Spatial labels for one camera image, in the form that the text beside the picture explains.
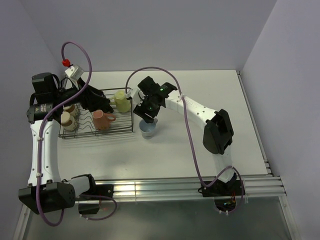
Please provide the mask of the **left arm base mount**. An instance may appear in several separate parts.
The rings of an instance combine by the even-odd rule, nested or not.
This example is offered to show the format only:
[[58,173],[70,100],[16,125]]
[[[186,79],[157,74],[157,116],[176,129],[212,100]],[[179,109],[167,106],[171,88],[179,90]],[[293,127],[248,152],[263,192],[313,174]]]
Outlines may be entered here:
[[69,182],[75,190],[75,196],[80,201],[98,200],[98,203],[79,203],[78,212],[81,215],[95,215],[100,210],[102,196],[112,198],[113,184],[96,184],[91,174],[82,174],[71,178]]

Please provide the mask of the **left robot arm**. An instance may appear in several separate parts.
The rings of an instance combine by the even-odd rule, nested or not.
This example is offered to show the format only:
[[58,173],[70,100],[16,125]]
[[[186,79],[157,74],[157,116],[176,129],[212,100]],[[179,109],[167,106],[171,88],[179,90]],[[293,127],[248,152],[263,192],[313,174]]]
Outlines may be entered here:
[[110,101],[81,78],[69,89],[50,72],[32,76],[31,83],[34,93],[26,115],[32,134],[32,165],[27,187],[18,191],[19,200],[35,214],[44,215],[73,207],[76,198],[91,200],[103,194],[112,197],[106,189],[96,186],[91,174],[66,180],[61,178],[58,168],[58,136],[64,102],[71,99],[71,104],[80,104],[86,110],[99,107],[110,110]]

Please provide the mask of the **cream and brown tumbler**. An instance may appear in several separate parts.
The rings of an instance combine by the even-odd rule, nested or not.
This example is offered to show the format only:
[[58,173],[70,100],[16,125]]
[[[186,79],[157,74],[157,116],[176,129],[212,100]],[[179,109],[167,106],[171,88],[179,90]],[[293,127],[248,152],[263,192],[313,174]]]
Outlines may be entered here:
[[77,115],[76,106],[74,104],[63,107],[64,112],[68,112],[71,116],[75,117]]

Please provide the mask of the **light blue mug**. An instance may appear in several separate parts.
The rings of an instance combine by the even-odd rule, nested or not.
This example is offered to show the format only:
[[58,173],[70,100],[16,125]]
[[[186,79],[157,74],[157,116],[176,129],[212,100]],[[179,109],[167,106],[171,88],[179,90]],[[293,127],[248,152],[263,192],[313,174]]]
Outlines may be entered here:
[[144,139],[150,139],[153,137],[156,131],[156,125],[158,123],[158,119],[155,118],[152,123],[147,123],[145,120],[141,120],[139,122],[139,129],[141,135]]

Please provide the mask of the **pink patterned mug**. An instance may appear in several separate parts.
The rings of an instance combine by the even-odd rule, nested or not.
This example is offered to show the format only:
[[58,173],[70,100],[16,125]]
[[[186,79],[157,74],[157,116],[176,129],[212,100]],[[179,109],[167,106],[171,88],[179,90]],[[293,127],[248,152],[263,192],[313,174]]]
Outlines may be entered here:
[[116,116],[112,113],[104,113],[102,110],[96,110],[92,113],[92,121],[96,130],[107,131],[111,122],[116,120]]

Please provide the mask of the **pale yellow mug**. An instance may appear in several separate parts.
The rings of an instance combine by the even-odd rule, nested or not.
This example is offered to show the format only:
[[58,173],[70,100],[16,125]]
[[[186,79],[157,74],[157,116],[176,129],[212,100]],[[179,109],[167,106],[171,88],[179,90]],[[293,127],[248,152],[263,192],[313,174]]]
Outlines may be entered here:
[[120,113],[126,113],[131,109],[131,101],[126,98],[124,90],[118,90],[111,98],[110,103],[115,105]]

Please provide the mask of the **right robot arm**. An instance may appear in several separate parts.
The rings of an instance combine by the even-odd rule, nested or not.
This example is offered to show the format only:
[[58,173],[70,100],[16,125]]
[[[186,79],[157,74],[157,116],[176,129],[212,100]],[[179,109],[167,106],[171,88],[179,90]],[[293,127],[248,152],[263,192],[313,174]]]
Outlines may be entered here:
[[217,111],[208,108],[183,95],[178,85],[168,82],[159,85],[149,76],[143,79],[137,87],[128,90],[126,97],[135,102],[133,112],[147,124],[155,121],[161,107],[184,116],[194,166],[199,172],[189,127],[189,121],[194,122],[203,131],[202,144],[213,156],[214,165],[218,170],[218,175],[215,177],[215,180],[218,181],[217,191],[222,195],[227,195],[233,190],[235,172],[232,169],[230,146],[233,142],[234,130],[226,110]]

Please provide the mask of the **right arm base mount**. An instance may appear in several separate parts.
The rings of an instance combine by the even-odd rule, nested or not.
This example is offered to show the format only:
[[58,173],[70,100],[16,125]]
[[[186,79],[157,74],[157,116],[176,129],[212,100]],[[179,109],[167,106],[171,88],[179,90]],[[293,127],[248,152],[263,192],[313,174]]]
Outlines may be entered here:
[[241,197],[245,195],[245,189],[239,179],[227,183],[217,180],[211,187],[201,187],[197,190],[203,197]]

